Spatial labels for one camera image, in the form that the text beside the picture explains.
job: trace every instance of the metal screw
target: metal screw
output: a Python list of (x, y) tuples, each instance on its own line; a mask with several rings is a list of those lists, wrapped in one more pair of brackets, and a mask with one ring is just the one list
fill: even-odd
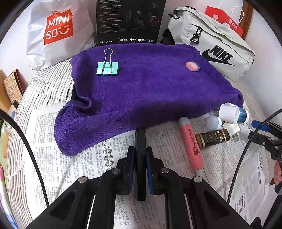
[(161, 168), (161, 173), (168, 173), (169, 172), (169, 169), (168, 168)]
[(197, 182), (197, 183), (201, 183), (203, 181), (203, 179), (201, 177), (194, 177), (194, 181)]
[(120, 173), (120, 169), (119, 168), (113, 168), (112, 169), (112, 173), (113, 174), (119, 174)]
[(85, 183), (87, 181), (87, 177), (80, 177), (79, 179), (78, 179), (78, 182), (79, 183)]

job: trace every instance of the small brown bottle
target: small brown bottle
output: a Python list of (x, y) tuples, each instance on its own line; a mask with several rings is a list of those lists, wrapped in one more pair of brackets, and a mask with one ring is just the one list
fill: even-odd
[(220, 129), (208, 133), (196, 134), (195, 137), (200, 149), (203, 149), (207, 146), (214, 146), (230, 140), (227, 129)]

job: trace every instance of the pink glue pen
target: pink glue pen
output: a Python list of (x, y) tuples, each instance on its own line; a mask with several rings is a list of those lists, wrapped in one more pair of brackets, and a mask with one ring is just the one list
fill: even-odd
[(182, 117), (178, 120), (178, 126), (180, 128), (180, 132), (182, 138), (184, 140), (186, 151), (190, 160), (190, 164), (194, 169), (197, 176), (200, 176), (204, 180), (206, 180), (206, 176), (204, 175), (204, 165), (202, 154), (199, 148), (199, 145), (196, 141), (195, 134), (192, 129), (192, 125), (187, 117)]

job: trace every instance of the headset box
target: headset box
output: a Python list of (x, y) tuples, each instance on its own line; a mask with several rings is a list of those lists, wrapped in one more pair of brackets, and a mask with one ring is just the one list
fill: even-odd
[(166, 0), (97, 0), (97, 44), (156, 43)]

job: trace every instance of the brown patterned notebook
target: brown patterned notebook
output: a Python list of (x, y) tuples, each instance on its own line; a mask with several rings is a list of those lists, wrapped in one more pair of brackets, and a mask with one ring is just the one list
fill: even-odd
[(20, 80), (18, 75), (19, 75), (18, 71), (15, 70), (3, 81), (5, 90), (7, 92), (7, 95), (11, 103), (13, 103), (14, 101), (20, 103), (23, 97), (24, 91), (20, 85)]

